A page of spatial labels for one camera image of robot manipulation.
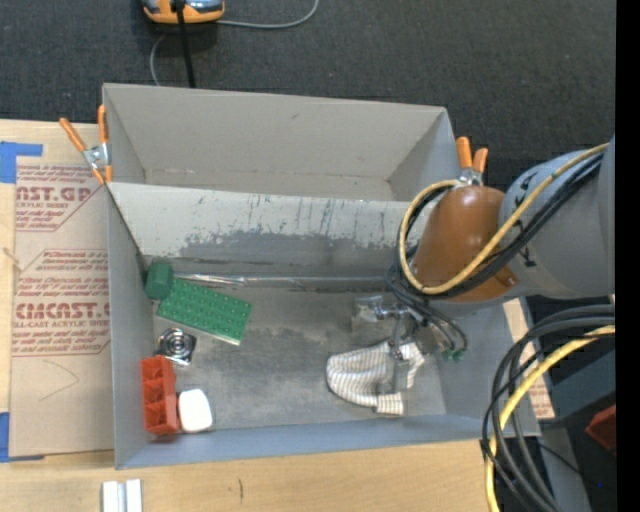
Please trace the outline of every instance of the orange clamp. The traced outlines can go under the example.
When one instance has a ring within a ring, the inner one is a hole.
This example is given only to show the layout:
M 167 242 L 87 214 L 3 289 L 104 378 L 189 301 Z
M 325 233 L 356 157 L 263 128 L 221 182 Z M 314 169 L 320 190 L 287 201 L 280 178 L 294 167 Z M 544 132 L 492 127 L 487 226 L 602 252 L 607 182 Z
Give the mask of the orange clamp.
M 109 142 L 109 125 L 107 124 L 107 110 L 104 105 L 98 107 L 98 130 L 100 131 L 100 142 L 107 144 Z M 107 181 L 113 180 L 113 167 L 111 164 L 104 166 L 104 173 Z
M 471 144 L 468 137 L 458 137 L 456 139 L 456 150 L 458 151 L 458 160 L 461 169 L 471 167 Z
M 67 118 L 60 118 L 60 126 L 62 126 L 65 132 L 67 132 L 69 140 L 71 140 L 71 143 L 76 147 L 78 151 L 84 151 L 85 149 L 87 149 L 87 146 L 82 140 L 82 137 L 80 137 L 80 134 L 76 131 L 76 129 Z
M 489 150 L 487 148 L 480 148 L 473 156 L 473 170 L 479 173 L 483 173 L 487 165 L 487 155 Z

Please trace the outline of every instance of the red block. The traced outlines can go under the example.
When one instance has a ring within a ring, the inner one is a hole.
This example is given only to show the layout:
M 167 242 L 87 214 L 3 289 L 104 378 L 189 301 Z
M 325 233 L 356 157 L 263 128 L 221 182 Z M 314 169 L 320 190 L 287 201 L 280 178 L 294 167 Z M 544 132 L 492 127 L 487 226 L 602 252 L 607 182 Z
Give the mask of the red block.
M 593 439 L 613 455 L 616 453 L 616 405 L 607 407 L 596 414 L 585 429 Z
M 176 374 L 171 362 L 164 356 L 143 359 L 142 400 L 144 428 L 156 435 L 175 434 L 180 428 Z

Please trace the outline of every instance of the yellow cable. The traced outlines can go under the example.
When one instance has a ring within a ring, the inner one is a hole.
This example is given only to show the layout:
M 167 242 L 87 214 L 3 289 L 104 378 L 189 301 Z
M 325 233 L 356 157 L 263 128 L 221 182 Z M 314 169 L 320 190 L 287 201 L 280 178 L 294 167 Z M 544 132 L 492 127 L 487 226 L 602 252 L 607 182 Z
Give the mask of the yellow cable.
M 596 146 L 592 149 L 589 149 L 580 155 L 572 158 L 569 162 L 562 165 L 552 174 L 547 176 L 534 190 L 531 192 L 522 204 L 511 214 L 511 216 L 507 219 L 507 221 L 502 225 L 502 227 L 496 232 L 496 234 L 489 240 L 487 245 L 478 253 L 478 255 L 469 263 L 464 269 L 462 269 L 456 276 L 452 277 L 449 281 L 439 286 L 426 286 L 418 281 L 411 269 L 409 268 L 409 263 L 407 262 L 407 254 L 406 254 L 406 241 L 407 241 L 407 231 L 409 226 L 409 219 L 413 215 L 413 211 L 415 210 L 418 203 L 428 194 L 434 190 L 439 188 L 451 187 L 451 183 L 455 183 L 455 185 L 459 185 L 460 182 L 457 180 L 447 180 L 439 183 L 435 183 L 427 187 L 425 190 L 420 192 L 418 196 L 411 202 L 407 212 L 402 219 L 402 223 L 400 224 L 400 237 L 398 241 L 398 252 L 400 257 L 400 266 L 402 267 L 402 272 L 406 279 L 411 283 L 416 290 L 424 293 L 425 295 L 435 295 L 438 293 L 443 293 L 454 286 L 460 284 L 462 281 L 467 279 L 470 274 L 476 270 L 476 268 L 485 260 L 487 256 L 493 251 L 493 249 L 500 243 L 500 241 L 505 237 L 507 231 L 513 227 L 513 225 L 520 219 L 520 217 L 524 214 L 524 212 L 531 206 L 531 204 L 537 199 L 537 197 L 546 189 L 551 183 L 553 183 L 556 179 L 562 176 L 566 171 L 574 167 L 576 164 L 586 160 L 587 158 L 604 151 L 609 143 L 601 144 L 600 146 Z
M 538 379 L 543 373 L 545 373 L 549 368 L 551 368 L 554 364 L 556 364 L 561 359 L 564 359 L 572 352 L 575 352 L 579 348 L 588 345 L 596 341 L 597 336 L 602 336 L 606 334 L 615 334 L 616 328 L 614 325 L 607 325 L 605 327 L 601 327 L 599 329 L 595 329 L 587 334 L 587 336 L 595 336 L 595 337 L 587 337 L 581 338 L 578 340 L 573 340 L 559 349 L 552 352 L 544 361 L 536 364 L 531 372 L 527 374 L 527 377 L 522 381 L 522 383 L 516 388 L 514 393 L 507 400 L 504 409 L 500 413 L 500 429 L 504 429 L 509 421 L 509 417 L 513 414 L 513 411 L 517 407 L 522 397 L 526 394 L 529 388 L 533 385 L 533 383 Z M 497 440 L 495 433 L 492 434 L 491 439 L 489 441 L 489 448 L 491 453 L 495 457 L 497 452 Z M 491 512 L 500 512 L 500 508 L 498 506 L 498 501 L 496 499 L 495 493 L 495 485 L 494 485 L 494 476 L 495 476 L 495 468 L 493 466 L 493 462 L 489 457 L 487 457 L 485 461 L 485 491 L 487 494 L 487 503 L 489 505 L 489 509 Z

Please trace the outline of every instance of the blue tape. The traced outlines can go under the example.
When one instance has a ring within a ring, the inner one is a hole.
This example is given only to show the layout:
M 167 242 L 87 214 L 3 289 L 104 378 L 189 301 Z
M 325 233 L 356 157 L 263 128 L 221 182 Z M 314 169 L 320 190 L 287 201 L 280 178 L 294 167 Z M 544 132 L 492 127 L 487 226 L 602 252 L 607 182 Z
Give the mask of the blue tape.
M 0 183 L 16 182 L 16 160 L 19 156 L 42 156 L 42 144 L 0 142 Z
M 0 463 L 9 462 L 9 413 L 0 413 Z

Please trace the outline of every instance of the box floor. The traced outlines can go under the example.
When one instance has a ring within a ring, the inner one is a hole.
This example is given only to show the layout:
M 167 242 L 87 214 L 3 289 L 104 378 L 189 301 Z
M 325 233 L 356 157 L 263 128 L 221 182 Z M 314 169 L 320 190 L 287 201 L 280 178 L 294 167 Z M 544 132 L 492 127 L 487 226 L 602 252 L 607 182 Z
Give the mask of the box floor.
M 224 290 L 252 304 L 245 336 L 236 346 L 197 333 L 188 367 L 177 367 L 178 391 L 207 394 L 216 429 L 328 423 L 379 417 L 334 395 L 325 376 L 328 358 L 374 345 L 392 321 L 352 328 L 356 292 L 280 288 Z M 175 322 L 156 316 L 159 335 Z M 438 367 L 428 356 L 409 392 L 409 415 L 444 414 Z

